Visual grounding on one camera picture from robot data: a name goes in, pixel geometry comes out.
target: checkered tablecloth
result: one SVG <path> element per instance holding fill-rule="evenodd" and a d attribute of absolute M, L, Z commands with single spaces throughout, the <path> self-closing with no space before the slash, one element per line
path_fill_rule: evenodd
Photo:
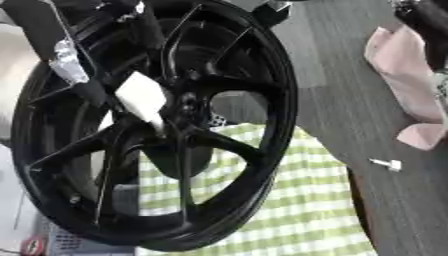
<path fill-rule="evenodd" d="M 214 130 L 258 146 L 264 126 L 241 124 Z M 162 175 L 146 157 L 142 156 L 140 162 L 141 215 L 178 211 L 177 181 Z M 208 170 L 192 179 L 195 202 L 203 202 L 221 191 L 244 167 L 239 156 L 215 150 Z M 139 248 L 137 255 L 377 254 L 357 218 L 345 165 L 319 141 L 296 128 L 266 202 L 236 233 L 196 251 L 161 253 Z"/>

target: metal clamp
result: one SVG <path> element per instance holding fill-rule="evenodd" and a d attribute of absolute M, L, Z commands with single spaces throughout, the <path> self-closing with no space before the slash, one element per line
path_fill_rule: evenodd
<path fill-rule="evenodd" d="M 254 17 L 265 27 L 272 28 L 291 16 L 291 1 L 269 0 L 252 11 Z"/>

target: gray carpet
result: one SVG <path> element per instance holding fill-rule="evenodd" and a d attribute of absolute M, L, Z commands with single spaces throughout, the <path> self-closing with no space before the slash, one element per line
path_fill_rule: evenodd
<path fill-rule="evenodd" d="M 261 1 L 232 2 L 250 9 Z M 353 168 L 380 256 L 445 256 L 448 143 L 422 152 L 395 140 L 414 121 L 363 59 L 377 26 L 397 27 L 387 0 L 296 3 L 275 28 L 300 84 L 298 124 Z M 391 173 L 368 158 L 402 160 L 404 170 Z"/>

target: wheel spoke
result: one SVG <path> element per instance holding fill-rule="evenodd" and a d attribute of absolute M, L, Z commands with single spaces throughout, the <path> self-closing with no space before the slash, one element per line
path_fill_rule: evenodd
<path fill-rule="evenodd" d="M 40 169 L 47 164 L 64 163 L 65 161 L 72 160 L 76 157 L 99 151 L 104 148 L 104 141 L 109 132 L 110 128 L 69 144 L 64 148 L 33 162 L 30 165 L 30 169 Z"/>
<path fill-rule="evenodd" d="M 54 103 L 56 101 L 62 101 L 71 94 L 71 87 L 65 87 L 62 89 L 55 90 L 53 92 L 44 94 L 36 99 L 32 99 L 29 104 L 33 106 L 42 106 Z"/>
<path fill-rule="evenodd" d="M 175 54 L 177 52 L 177 48 L 179 42 L 182 38 L 182 30 L 188 20 L 191 19 L 193 15 L 195 15 L 202 8 L 201 4 L 196 5 L 193 9 L 191 9 L 187 14 L 182 17 L 181 21 L 177 24 L 177 26 L 171 31 L 169 36 L 167 37 L 165 43 L 162 46 L 161 52 L 161 64 L 162 64 L 162 76 L 166 81 L 172 81 L 177 77 L 177 70 L 175 64 Z"/>
<path fill-rule="evenodd" d="M 195 82 L 195 84 L 199 90 L 204 91 L 210 97 L 227 91 L 248 91 L 259 93 L 268 99 L 273 99 L 277 98 L 284 91 L 284 88 L 276 83 L 219 75 L 205 76 Z"/>
<path fill-rule="evenodd" d="M 191 220 L 195 209 L 191 194 L 191 155 L 186 139 L 183 135 L 176 136 L 176 169 L 179 177 L 179 194 L 182 223 Z"/>
<path fill-rule="evenodd" d="M 113 208 L 112 198 L 113 190 L 116 185 L 114 182 L 115 169 L 118 166 L 119 154 L 117 150 L 111 147 L 106 150 L 106 155 L 104 156 L 103 169 L 99 177 L 99 190 L 98 190 L 98 201 L 95 208 L 94 223 L 99 225 L 101 213 L 103 208 L 107 206 L 108 209 Z"/>
<path fill-rule="evenodd" d="M 99 177 L 98 202 L 95 209 L 94 223 L 99 225 L 101 213 L 104 208 L 113 209 L 113 191 L 118 184 L 120 176 L 117 170 L 120 168 L 126 152 L 126 142 L 132 136 L 132 129 L 120 127 L 115 133 L 113 143 L 106 148 L 103 160 L 103 168 Z"/>
<path fill-rule="evenodd" d="M 213 57 L 213 59 L 211 59 L 206 64 L 207 70 L 212 74 L 218 73 L 219 66 L 225 63 L 225 61 L 228 60 L 229 57 L 231 57 L 238 49 L 240 49 L 238 47 L 238 44 L 251 31 L 252 28 L 244 29 L 228 46 L 222 49 L 215 57 Z"/>
<path fill-rule="evenodd" d="M 192 146 L 219 148 L 233 152 L 244 158 L 244 160 L 250 164 L 258 163 L 264 156 L 261 150 L 257 148 L 219 133 L 201 128 L 194 130 L 190 137 L 190 143 Z"/>

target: pink towel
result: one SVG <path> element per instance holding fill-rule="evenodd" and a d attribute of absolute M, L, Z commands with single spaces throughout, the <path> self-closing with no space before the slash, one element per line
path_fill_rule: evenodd
<path fill-rule="evenodd" d="M 365 58 L 389 84 L 404 111 L 424 122 L 407 127 L 397 139 L 430 150 L 447 129 L 432 91 L 434 73 L 426 63 L 424 46 L 421 37 L 406 26 L 395 33 L 378 28 L 367 43 Z"/>

